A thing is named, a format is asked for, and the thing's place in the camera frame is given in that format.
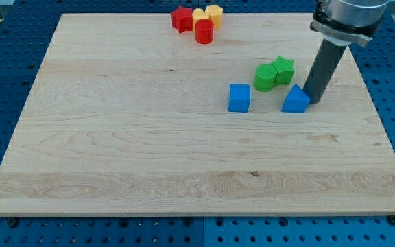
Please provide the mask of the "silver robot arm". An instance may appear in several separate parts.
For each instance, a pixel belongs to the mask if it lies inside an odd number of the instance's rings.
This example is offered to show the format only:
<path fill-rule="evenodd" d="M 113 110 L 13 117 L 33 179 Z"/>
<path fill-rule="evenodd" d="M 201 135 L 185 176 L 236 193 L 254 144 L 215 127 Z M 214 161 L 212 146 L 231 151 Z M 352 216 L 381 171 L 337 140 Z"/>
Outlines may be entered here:
<path fill-rule="evenodd" d="M 337 45 L 367 47 L 378 30 L 388 0 L 317 0 L 311 29 Z"/>

